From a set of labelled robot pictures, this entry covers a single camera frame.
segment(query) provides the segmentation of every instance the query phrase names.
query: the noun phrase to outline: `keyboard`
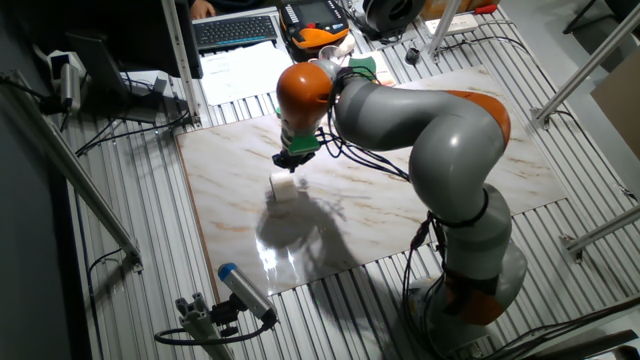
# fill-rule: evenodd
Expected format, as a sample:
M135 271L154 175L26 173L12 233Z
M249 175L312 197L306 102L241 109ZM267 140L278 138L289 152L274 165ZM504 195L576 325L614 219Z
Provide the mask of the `keyboard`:
M195 24L198 50L229 48L276 40L271 17L252 16Z

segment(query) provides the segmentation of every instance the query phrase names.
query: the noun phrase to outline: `marble board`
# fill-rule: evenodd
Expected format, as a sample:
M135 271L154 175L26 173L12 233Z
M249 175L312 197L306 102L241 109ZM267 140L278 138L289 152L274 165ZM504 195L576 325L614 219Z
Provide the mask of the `marble board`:
M401 87L476 91L509 108L484 67ZM565 194L520 120L510 114L511 140L487 182L517 214ZM298 199L272 201L269 175L279 169L271 156L280 151L279 137L279 120L265 116L177 138L214 273L221 264L235 262L261 290L274 294L408 248L427 212L412 186L344 157L333 159L324 148L296 171ZM410 151L383 155L406 169ZM224 285L217 291L223 300L230 295Z

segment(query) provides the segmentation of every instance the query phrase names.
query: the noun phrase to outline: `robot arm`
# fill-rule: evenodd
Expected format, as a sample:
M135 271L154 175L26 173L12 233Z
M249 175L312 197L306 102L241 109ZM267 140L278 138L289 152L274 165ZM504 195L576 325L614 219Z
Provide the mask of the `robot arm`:
M316 131L331 93L326 87L292 91L288 83L292 78L296 84L312 83L309 73L331 83L339 71L319 61L283 73L278 86L281 155L287 154L285 138ZM472 92L395 89L363 78L343 85L332 87L340 94L335 105L340 136L369 150L413 147L411 183L447 238L438 310L467 324L489 324L515 299L526 273L524 256L509 243L509 207L497 189L484 183L509 141L506 109L495 98Z

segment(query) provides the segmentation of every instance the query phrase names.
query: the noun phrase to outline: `green object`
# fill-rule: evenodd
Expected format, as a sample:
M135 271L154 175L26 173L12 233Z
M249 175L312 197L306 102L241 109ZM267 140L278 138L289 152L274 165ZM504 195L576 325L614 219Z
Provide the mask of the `green object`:
M291 155L304 155L310 152L315 152L320 149L320 143L316 139L315 135L305 137L294 137L289 145L289 154Z
M353 69L353 71L368 77L370 80L374 80L375 79L375 77L372 74L375 75L375 73L377 71L376 60L374 58L372 58L371 56L363 58L363 59L351 58L351 59L349 59L349 66L350 67L363 67L363 68L366 68L366 69L355 68L355 69Z

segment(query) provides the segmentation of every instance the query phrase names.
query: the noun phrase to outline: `hand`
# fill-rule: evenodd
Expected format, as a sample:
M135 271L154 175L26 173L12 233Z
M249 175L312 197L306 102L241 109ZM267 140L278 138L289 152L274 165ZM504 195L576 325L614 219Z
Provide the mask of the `hand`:
M200 20L208 16L216 16L216 10L213 5L209 4L206 0L196 0L191 6L191 19Z

